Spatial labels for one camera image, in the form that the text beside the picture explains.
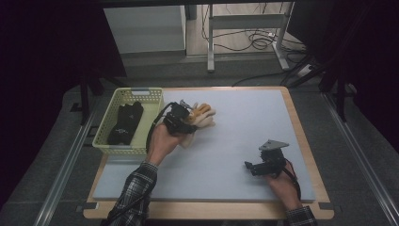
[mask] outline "wooden table edge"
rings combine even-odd
[[[305,165],[311,177],[316,201],[304,203],[308,205],[317,219],[331,219],[333,209],[322,209],[321,202],[330,203],[326,188],[320,176],[317,165],[311,153],[311,147],[306,139],[299,117],[296,114],[294,102],[286,87],[208,87],[208,88],[164,88],[163,90],[265,90],[278,89],[287,106],[295,135],[304,156]],[[104,154],[87,202],[97,202],[93,193],[97,186],[108,154]],[[95,209],[85,209],[85,218],[106,218],[115,201],[98,201]],[[282,219],[285,211],[279,202],[151,202],[150,217],[156,219]]]

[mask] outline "white cabinet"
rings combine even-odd
[[[184,6],[105,8],[120,54],[185,49]]]

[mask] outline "aluminum rail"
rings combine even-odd
[[[58,202],[64,191],[65,185],[67,184],[68,179],[71,175],[73,166],[76,162],[77,157],[80,154],[86,135],[88,134],[90,125],[92,124],[93,119],[95,118],[97,107],[99,105],[98,103],[100,102],[98,98],[99,97],[95,97],[92,100],[93,110],[88,116],[86,124],[80,127],[79,132],[77,133],[76,138],[73,141],[73,144],[67,156],[65,157],[65,160],[61,168],[59,169],[58,175],[56,176],[56,179],[54,180],[53,185],[50,188],[49,193],[43,205],[41,206],[41,209],[34,223],[35,226],[39,225],[47,226],[49,225],[51,218],[53,217],[53,214],[56,210],[56,206],[58,205]]]
[[[388,221],[391,225],[399,225],[399,212],[398,208],[394,200],[392,199],[390,193],[387,188],[383,185],[383,183],[379,180],[375,171],[373,170],[372,165],[358,144],[355,136],[352,134],[347,123],[341,120],[341,117],[335,111],[335,104],[330,95],[327,93],[322,93],[323,98],[327,102],[329,112],[332,115],[332,118],[338,125],[341,133],[343,134],[343,138],[345,139],[347,145],[349,146],[350,151],[352,152],[355,160],[357,161],[361,172],[363,173],[367,183],[375,194],[376,199],[381,205],[382,210],[384,211]]]

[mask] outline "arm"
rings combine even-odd
[[[132,206],[129,206],[127,211],[115,218],[112,223],[105,225],[139,226],[144,224],[148,217],[150,194],[156,184],[158,166],[183,138],[184,135],[171,136],[163,123],[155,127],[145,161],[127,177],[121,195],[109,212],[108,218],[120,213],[121,210],[126,209],[126,206]]]
[[[295,175],[291,163],[287,162],[285,168],[289,170],[293,175]],[[310,207],[303,207],[302,202],[297,197],[296,189],[293,182],[291,181],[291,178],[287,174],[285,174],[285,172],[282,172],[276,179],[269,175],[264,176],[264,178],[287,210],[287,220],[290,225],[317,225],[317,221],[314,218]]]

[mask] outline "wrist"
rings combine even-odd
[[[153,152],[149,152],[147,154],[146,157],[146,162],[152,163],[155,166],[159,166],[162,162],[162,160],[164,160],[165,156],[162,154],[158,154],[158,153],[153,153]]]
[[[284,200],[284,201],[282,201],[282,203],[284,204],[285,209],[288,211],[299,209],[299,208],[303,207],[302,202],[300,202],[300,200],[298,198]]]

